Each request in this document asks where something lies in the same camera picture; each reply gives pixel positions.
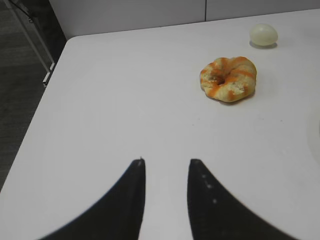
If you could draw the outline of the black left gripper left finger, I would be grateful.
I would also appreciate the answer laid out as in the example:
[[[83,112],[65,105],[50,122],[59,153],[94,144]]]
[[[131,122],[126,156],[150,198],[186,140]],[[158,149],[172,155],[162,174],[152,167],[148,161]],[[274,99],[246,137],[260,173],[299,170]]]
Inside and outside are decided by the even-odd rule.
[[[146,164],[133,160],[89,209],[44,240],[137,240],[146,201]]]

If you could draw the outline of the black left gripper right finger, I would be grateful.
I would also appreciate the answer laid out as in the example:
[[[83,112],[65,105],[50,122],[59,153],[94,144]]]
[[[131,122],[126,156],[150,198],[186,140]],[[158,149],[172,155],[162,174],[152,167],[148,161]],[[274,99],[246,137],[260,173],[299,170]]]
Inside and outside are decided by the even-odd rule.
[[[191,159],[187,208],[195,240],[291,240],[238,201],[200,159]]]

